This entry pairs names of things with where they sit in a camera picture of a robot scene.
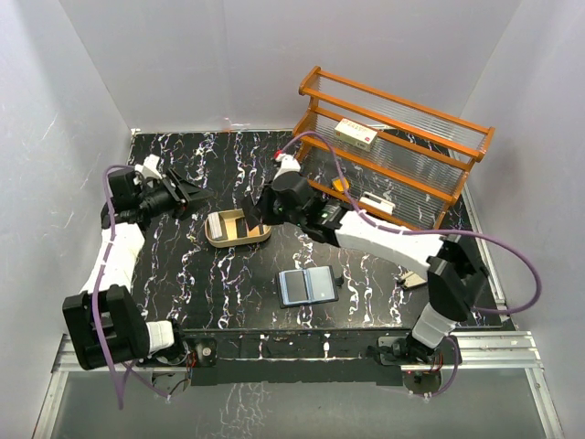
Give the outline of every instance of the gray wall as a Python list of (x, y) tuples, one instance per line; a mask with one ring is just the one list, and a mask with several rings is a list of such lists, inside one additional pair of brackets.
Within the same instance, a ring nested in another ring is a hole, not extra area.
[[(463, 117), (496, 127), (470, 187), (485, 230), (534, 260), (541, 301), (516, 316), (529, 329), (567, 437), (583, 437), (585, 380), (585, 4), (525, 1), (486, 66)], [(528, 299), (527, 271), (497, 253), (509, 302)]]
[(130, 133), (58, 0), (0, 8), (0, 437), (30, 437)]
[(144, 131), (293, 127), (316, 64), (459, 113), (519, 0), (60, 0)]

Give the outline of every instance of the orange object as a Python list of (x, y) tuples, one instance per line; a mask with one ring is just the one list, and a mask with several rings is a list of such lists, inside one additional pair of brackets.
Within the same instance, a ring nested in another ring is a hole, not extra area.
[[(344, 178), (344, 183), (346, 183), (347, 188), (349, 188), (349, 182), (347, 181), (347, 178)], [(337, 192), (344, 191), (344, 185), (339, 177), (333, 180), (333, 189), (335, 189)]]

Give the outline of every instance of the floor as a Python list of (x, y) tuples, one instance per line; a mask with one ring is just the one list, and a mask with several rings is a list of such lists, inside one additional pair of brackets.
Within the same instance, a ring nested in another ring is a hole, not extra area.
[(122, 412), (107, 373), (75, 372), (69, 374), (51, 437), (539, 439), (545, 434), (523, 369), (463, 369), (448, 391), (428, 403), (371, 382), (191, 387), (167, 403), (129, 380)]
[[(268, 241), (215, 249), (205, 238), (204, 219), (235, 209), (239, 199), (259, 194), (274, 175), (274, 152), (290, 132), (139, 134), (129, 163), (161, 156), (190, 181), (216, 193), (192, 220), (155, 221), (135, 270), (133, 297), (147, 320), (176, 318), (187, 330), (410, 328), (428, 300), (425, 287), (406, 293), (396, 285), (405, 272), (370, 255), (312, 242), (292, 225), (275, 227)], [(442, 226), (470, 229), (460, 200)], [(293, 268), (332, 265), (346, 279), (339, 301), (281, 309), (274, 275)], [(485, 292), (479, 306), (495, 307)], [(498, 316), (477, 313), (467, 327), (500, 327)]]

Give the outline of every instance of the clear plastic panel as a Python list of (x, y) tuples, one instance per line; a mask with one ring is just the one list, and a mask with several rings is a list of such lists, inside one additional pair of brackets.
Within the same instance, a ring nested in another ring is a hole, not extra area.
[(479, 133), (458, 123), (446, 121), (427, 112), (390, 101), (334, 80), (319, 77), (319, 80), (313, 84), (312, 89), (343, 101), (351, 102), (396, 121), (407, 123), (427, 133), (438, 135), (445, 140), (453, 141), (474, 150), (481, 149), (484, 143), (484, 133)]
[(367, 152), (355, 146), (341, 142), (335, 136), (337, 121), (321, 114), (313, 113), (309, 126), (327, 139), (335, 148), (364, 158), (376, 165), (383, 166), (405, 177), (438, 189), (446, 194), (453, 194), (463, 175), (463, 171), (434, 158), (410, 151), (378, 137)]
[[(392, 216), (419, 229), (432, 229), (441, 215), (443, 201), (392, 178), (340, 158), (342, 170), (349, 181), (349, 193), (359, 199), (371, 192), (394, 204)], [(317, 183), (331, 187), (337, 177), (335, 164), (329, 152), (312, 147), (302, 161), (302, 172)]]

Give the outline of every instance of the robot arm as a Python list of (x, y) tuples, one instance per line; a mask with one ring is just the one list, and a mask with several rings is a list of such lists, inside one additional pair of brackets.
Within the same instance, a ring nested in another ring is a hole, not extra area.
[[(429, 303), (402, 343), (396, 358), (429, 362), (444, 337), (467, 319), (476, 298), (488, 285), (488, 271), (473, 256), (473, 241), (459, 235), (402, 235), (364, 223), (359, 214), (337, 199), (320, 195), (299, 173), (290, 155), (280, 155), (281, 168), (262, 190), (257, 203), (242, 201), (250, 228), (290, 222), (314, 241), (360, 250), (404, 266), (429, 285)], [(370, 217), (377, 225), (404, 227)]]
[(144, 232), (153, 218), (172, 212), (179, 220), (190, 218), (211, 192), (192, 185), (169, 170), (157, 171), (158, 157), (149, 155), (134, 169), (109, 175), (114, 206), (116, 234), (111, 244), (111, 224), (107, 207), (101, 213), (101, 248), (90, 278), (80, 294), (67, 297), (63, 315), (75, 353), (84, 369), (105, 366), (91, 312), (91, 293), (108, 251), (99, 285), (99, 309), (108, 348), (114, 363), (143, 359), (155, 352), (174, 359), (182, 354), (178, 324), (172, 320), (144, 322), (130, 294), (133, 271), (144, 245)]

